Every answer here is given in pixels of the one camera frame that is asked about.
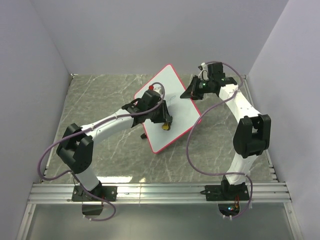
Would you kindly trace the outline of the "yellow whiteboard eraser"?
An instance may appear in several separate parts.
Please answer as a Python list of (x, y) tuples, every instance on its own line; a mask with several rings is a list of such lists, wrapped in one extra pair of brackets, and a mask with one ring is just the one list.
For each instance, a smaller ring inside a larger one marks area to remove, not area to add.
[(171, 129), (171, 123), (170, 122), (165, 122), (161, 128), (164, 130), (164, 131), (169, 131)]

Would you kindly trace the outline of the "red framed whiteboard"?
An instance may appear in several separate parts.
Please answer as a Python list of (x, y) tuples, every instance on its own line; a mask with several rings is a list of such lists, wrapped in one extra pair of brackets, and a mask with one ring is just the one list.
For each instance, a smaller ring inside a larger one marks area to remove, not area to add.
[(180, 98), (186, 87), (172, 64), (167, 64), (154, 77), (145, 83), (134, 98), (142, 97), (152, 83), (159, 82), (165, 89), (165, 101), (173, 120), (170, 130), (164, 130), (161, 123), (152, 123), (149, 119), (142, 125), (150, 148), (157, 154), (186, 134), (200, 117), (201, 113), (190, 98)]

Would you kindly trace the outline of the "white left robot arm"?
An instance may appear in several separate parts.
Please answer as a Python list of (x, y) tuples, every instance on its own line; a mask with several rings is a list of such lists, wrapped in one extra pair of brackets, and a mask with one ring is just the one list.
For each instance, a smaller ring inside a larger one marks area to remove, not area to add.
[(69, 125), (56, 149), (57, 156), (84, 188), (89, 201), (103, 198), (103, 185), (92, 168), (96, 148), (111, 136), (150, 120), (169, 126), (173, 117), (159, 95), (136, 98), (115, 113), (86, 126)]

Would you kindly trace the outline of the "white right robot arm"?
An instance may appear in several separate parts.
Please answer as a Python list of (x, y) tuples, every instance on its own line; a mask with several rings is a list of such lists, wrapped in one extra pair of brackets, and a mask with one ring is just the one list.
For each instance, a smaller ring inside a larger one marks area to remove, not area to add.
[(208, 189), (208, 192), (220, 201), (231, 201), (236, 197), (249, 200), (245, 181), (254, 161), (269, 148), (271, 118), (267, 114), (261, 114), (250, 104), (234, 78), (225, 77), (223, 74), (207, 80), (193, 76), (180, 98), (201, 100), (209, 93), (216, 94), (221, 103), (228, 106), (237, 127), (232, 140), (235, 155), (230, 168), (222, 174), (218, 189)]

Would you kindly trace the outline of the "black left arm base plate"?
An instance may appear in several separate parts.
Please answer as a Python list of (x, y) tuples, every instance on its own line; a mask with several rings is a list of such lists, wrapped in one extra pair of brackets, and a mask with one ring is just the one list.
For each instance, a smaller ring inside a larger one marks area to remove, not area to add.
[(99, 201), (99, 199), (92, 197), (92, 195), (107, 200), (109, 202), (115, 202), (117, 198), (118, 187), (117, 186), (100, 186), (98, 189), (90, 191), (88, 193), (80, 186), (76, 185), (73, 188), (73, 193), (71, 197), (72, 202), (91, 202)]

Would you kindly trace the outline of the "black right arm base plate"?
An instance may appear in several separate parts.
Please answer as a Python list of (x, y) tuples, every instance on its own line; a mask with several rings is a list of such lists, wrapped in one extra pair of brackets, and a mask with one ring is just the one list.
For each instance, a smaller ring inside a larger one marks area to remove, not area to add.
[(239, 185), (205, 185), (204, 190), (200, 192), (205, 196), (206, 201), (248, 201), (250, 194), (245, 183)]

